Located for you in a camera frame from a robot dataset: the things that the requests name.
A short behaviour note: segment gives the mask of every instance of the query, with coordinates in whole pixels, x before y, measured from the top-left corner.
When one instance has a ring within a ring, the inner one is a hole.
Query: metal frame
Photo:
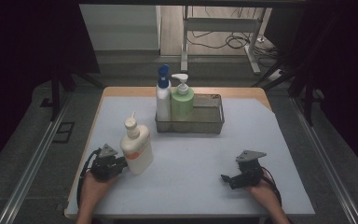
[[[72,93],[67,93],[63,96],[62,109],[60,110],[57,118],[49,124],[42,141],[39,143],[39,146],[34,152],[33,157],[30,159],[27,167],[25,168],[25,171],[22,173],[16,188],[14,188],[13,192],[11,193],[7,204],[5,205],[5,208],[0,215],[0,223],[13,223],[17,213],[21,208],[25,196],[28,193],[28,190],[34,182],[34,177],[36,176],[36,173],[39,170],[39,167],[42,164],[46,153],[48,152],[48,148],[51,144],[51,141],[53,140],[54,134],[59,128],[63,116],[66,113],[71,98]]]
[[[188,6],[185,6],[183,17],[183,44],[182,44],[182,58],[180,70],[183,73],[187,72],[188,51],[187,51],[187,32],[188,31],[213,31],[213,32],[242,32],[253,33],[251,43],[245,46],[246,55],[252,66],[255,75],[260,75],[261,71],[258,67],[257,60],[253,54],[255,50],[255,41],[260,32],[261,24],[263,23],[266,8],[263,7],[261,14],[257,19],[231,19],[231,18],[189,18]]]
[[[327,155],[326,150],[324,149],[321,140],[318,137],[318,134],[315,132],[312,126],[310,126],[305,117],[302,115],[304,109],[301,105],[301,102],[298,98],[291,98],[292,104],[296,109],[298,118],[306,132],[309,140],[312,143],[313,149],[315,150],[316,157],[319,159],[324,172],[327,176],[327,179],[330,182],[333,191],[337,195],[339,202],[341,203],[342,209],[347,215],[348,221],[351,224],[358,224],[358,208],[356,207],[355,202],[353,201],[349,191],[342,183],[341,178],[339,177],[336,168],[333,163],[330,161],[329,156]]]

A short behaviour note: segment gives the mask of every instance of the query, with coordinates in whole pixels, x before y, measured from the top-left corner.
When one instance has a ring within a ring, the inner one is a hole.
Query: soap dispenser bottle
[[[186,85],[187,74],[175,74],[171,77],[180,80],[181,84],[172,90],[171,117],[173,121],[189,120],[193,111],[194,91]]]
[[[138,175],[143,172],[153,160],[150,142],[150,131],[144,125],[137,125],[135,112],[124,122],[127,134],[121,139],[120,147],[129,165],[130,171]]]
[[[168,79],[170,67],[162,65],[158,70],[158,84],[156,86],[157,121],[171,121],[171,82]]]

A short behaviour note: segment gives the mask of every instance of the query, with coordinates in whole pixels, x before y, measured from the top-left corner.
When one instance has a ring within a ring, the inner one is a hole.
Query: cable
[[[238,47],[234,47],[230,44],[231,41],[236,40],[238,43],[240,43],[240,45]],[[244,48],[247,44],[250,43],[248,38],[244,38],[242,36],[237,36],[234,35],[234,33],[231,33],[231,35],[229,35],[226,38],[226,43],[232,48],[232,49],[242,49]]]
[[[258,46],[255,46],[255,55],[267,56],[272,59],[277,59],[280,57],[278,55],[278,51],[275,48],[262,49]]]
[[[203,47],[206,47],[206,48],[209,48],[209,49],[221,49],[221,48],[223,48],[224,46],[227,45],[227,43],[226,43],[225,45],[222,45],[222,46],[219,46],[219,47],[213,47],[213,46],[208,46],[208,45],[204,45],[204,44],[194,43],[194,42],[191,42],[189,39],[187,39],[187,41],[192,45],[200,45],[200,46],[203,46]]]
[[[211,17],[211,15],[209,15],[208,11],[206,10],[206,7],[205,7],[205,12],[209,17]]]
[[[213,31],[210,31],[210,32],[207,32],[207,33],[204,33],[202,35],[194,35],[194,31],[191,32],[191,34],[193,34],[194,37],[198,38],[198,37],[202,37],[202,36],[205,36],[205,35],[208,35],[208,34],[211,34],[213,33]]]
[[[255,7],[255,11],[257,10],[257,7]],[[252,19],[255,18],[255,11],[254,11],[254,15],[252,16]]]
[[[268,173],[268,175],[269,175],[269,177],[271,177],[271,179],[272,179],[272,182],[275,184],[275,180],[274,180],[274,177],[272,176],[272,174],[269,172],[269,170],[268,169],[266,169],[266,167],[261,167],[263,170],[265,170],[265,171],[267,171],[267,173]]]
[[[239,11],[238,11],[238,18],[240,18],[240,17],[241,17],[242,12],[243,12],[243,7],[241,7],[241,10],[239,10]]]
[[[89,163],[90,163],[90,160],[92,158],[92,156],[94,155],[99,155],[101,152],[101,149],[98,148],[97,150],[93,151],[90,155],[89,155],[89,158],[86,160],[86,163],[84,163],[84,166],[83,166],[83,169],[80,173],[80,176],[79,176],[79,181],[77,182],[77,195],[76,195],[76,200],[77,200],[77,206],[80,205],[80,195],[81,195],[81,190],[82,190],[82,187],[83,187],[83,180],[84,180],[84,175],[86,174],[87,170],[89,169]]]
[[[237,10],[238,10],[238,7],[236,7],[236,8],[234,9],[234,11],[231,13],[230,18],[232,18],[232,15],[234,15],[234,13],[235,13]]]

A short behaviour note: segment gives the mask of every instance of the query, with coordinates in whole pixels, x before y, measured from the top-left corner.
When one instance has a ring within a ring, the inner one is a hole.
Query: wall
[[[159,49],[160,6],[80,5],[95,50]]]

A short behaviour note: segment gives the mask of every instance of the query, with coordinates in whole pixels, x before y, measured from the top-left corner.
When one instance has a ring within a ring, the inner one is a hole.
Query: gray floor
[[[100,52],[98,59],[102,73],[92,76],[110,86],[155,86],[157,69],[163,63],[171,66],[172,73],[180,70],[178,57],[118,57]],[[191,85],[250,86],[258,77],[252,74],[250,66],[243,61],[246,59],[190,57]],[[70,96],[62,122],[74,122],[74,131],[68,143],[52,143],[49,146],[14,223],[73,223],[64,217],[63,209],[102,94],[102,90],[87,81],[77,76],[74,79],[76,91],[62,93]],[[291,219],[295,223],[350,223],[307,137],[296,108],[286,93],[288,84],[268,91],[268,99],[316,212],[315,216]],[[49,97],[49,83],[34,90],[32,104],[0,155],[0,214],[50,125],[51,109],[40,107],[42,100]],[[315,131],[358,208],[357,158],[325,118],[318,104],[313,107],[313,121]],[[243,223],[243,220],[219,219],[215,222]],[[178,223],[199,222],[179,220]]]

